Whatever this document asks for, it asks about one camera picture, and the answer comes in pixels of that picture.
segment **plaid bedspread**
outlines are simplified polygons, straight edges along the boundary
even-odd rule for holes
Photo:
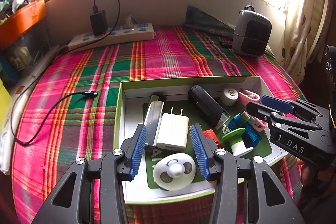
[[[31,146],[15,145],[12,188],[21,223],[31,223],[53,186],[80,156],[98,159],[112,150],[120,81],[170,77],[260,75],[275,97],[304,99],[297,85],[268,56],[243,58],[223,49],[223,38],[181,27],[156,27],[154,40],[95,48],[65,55],[39,81],[24,111],[19,139],[30,139],[52,105],[68,93],[97,90],[85,100],[62,101]],[[273,169],[297,201],[301,189],[296,159],[288,156]],[[99,222],[99,181],[94,187],[94,218]],[[127,206],[129,223],[208,223],[213,195],[189,201]],[[239,192],[243,223],[243,192]]]

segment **pink clip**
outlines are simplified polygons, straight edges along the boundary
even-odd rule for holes
[[[255,120],[255,124],[253,124],[252,127],[256,131],[261,132],[261,131],[265,130],[266,127],[268,127],[268,123],[266,123],[265,121],[259,120],[258,118],[253,117],[253,116],[252,116],[252,118]]]
[[[244,89],[240,89],[238,91],[237,102],[240,103],[241,105],[246,106],[247,103],[249,102],[259,103],[259,100],[260,100],[260,96],[254,92],[244,90]]]
[[[244,89],[240,89],[238,91],[238,99],[237,102],[240,103],[241,105],[246,106],[249,102],[255,102],[255,103],[259,103],[260,100],[260,96],[254,92],[248,91],[248,90],[244,90]],[[265,121],[259,120],[256,117],[253,117],[255,121],[255,124],[252,124],[252,127],[258,131],[261,132],[263,131],[266,127],[268,127],[268,123],[266,123]]]

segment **orange shelf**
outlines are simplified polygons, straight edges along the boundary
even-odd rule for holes
[[[20,35],[46,17],[44,0],[34,1],[14,13],[0,25],[0,48],[7,48]]]

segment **yellow object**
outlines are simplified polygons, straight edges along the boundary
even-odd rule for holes
[[[8,106],[11,103],[11,96],[9,95],[8,91],[3,86],[2,80],[0,79],[0,125],[4,124],[6,119],[6,113],[8,110]]]
[[[3,20],[0,20],[0,25],[4,24],[7,21],[8,17],[5,17]]]

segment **black cable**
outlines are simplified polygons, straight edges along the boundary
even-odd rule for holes
[[[105,35],[105,36],[103,36],[102,38],[100,38],[100,39],[98,39],[98,40],[95,40],[95,41],[93,41],[93,42],[90,42],[90,43],[88,43],[88,44],[84,44],[84,45],[82,45],[82,46],[79,46],[79,47],[77,47],[77,48],[73,48],[72,50],[70,50],[70,51],[68,51],[68,52],[65,52],[65,53],[63,53],[63,54],[61,54],[60,56],[58,56],[50,65],[52,65],[53,63],[55,63],[57,60],[59,60],[61,57],[63,57],[64,55],[66,55],[66,54],[68,54],[68,53],[70,53],[70,52],[72,52],[72,51],[74,51],[74,50],[78,50],[79,48],[83,48],[83,47],[86,47],[86,46],[88,46],[88,45],[91,45],[91,44],[94,44],[94,43],[96,43],[96,42],[98,42],[98,41],[101,41],[101,40],[103,40],[105,37],[108,37],[113,31],[114,31],[114,29],[116,28],[116,26],[117,26],[117,24],[118,24],[118,21],[119,21],[119,17],[120,17],[120,0],[117,0],[118,1],[118,15],[117,15],[117,19],[116,19],[116,21],[115,21],[115,24],[114,24],[114,26],[113,26],[113,28],[112,28],[112,30],[107,34],[107,35]],[[97,7],[96,6],[96,0],[94,0],[94,2],[93,2],[93,4],[94,4],[94,7]],[[14,139],[15,139],[15,141],[16,142],[18,142],[18,143],[20,143],[20,144],[22,144],[23,142],[20,142],[20,140],[18,140],[17,138],[16,138],[16,135],[15,135],[15,133],[14,133],[14,130],[13,130],[13,113],[14,113],[14,108],[15,108],[15,105],[16,105],[16,103],[17,103],[17,101],[22,97],[22,95],[37,81],[37,80],[39,80],[42,76],[43,76],[43,74],[47,71],[47,69],[48,69],[48,67],[46,68],[46,69],[44,69],[42,72],[41,72],[41,74],[38,76],[38,77],[36,77],[36,79],[30,84],[30,85],[28,85],[28,87],[16,98],[16,100],[14,101],[14,103],[13,103],[13,107],[12,107],[12,113],[11,113],[11,117],[10,117],[10,129],[11,129],[11,132],[12,132],[12,135],[14,136]]]
[[[58,101],[57,101],[57,102],[50,108],[50,110],[48,111],[47,115],[44,117],[42,123],[40,124],[39,129],[37,130],[37,132],[35,133],[35,135],[34,135],[29,141],[27,141],[27,142],[23,142],[23,141],[19,140],[19,139],[16,137],[16,135],[14,135],[14,132],[12,132],[15,141],[16,141],[17,143],[23,145],[23,146],[27,146],[27,145],[31,144],[31,142],[32,142],[32,141],[37,137],[37,135],[40,133],[40,131],[41,131],[41,129],[42,129],[42,127],[43,127],[45,121],[47,120],[47,118],[48,118],[48,116],[50,115],[50,113],[54,110],[54,108],[55,108],[61,101],[65,100],[66,98],[68,98],[68,97],[70,97],[70,96],[73,96],[73,95],[78,95],[78,94],[84,95],[84,96],[86,96],[87,98],[93,98],[93,97],[95,97],[95,96],[98,95],[98,93],[94,93],[94,92],[90,92],[90,91],[88,91],[88,92],[84,92],[84,91],[83,91],[83,92],[73,92],[73,93],[69,93],[69,94],[65,95],[64,97],[62,97],[61,99],[59,99],[59,100],[58,100]]]

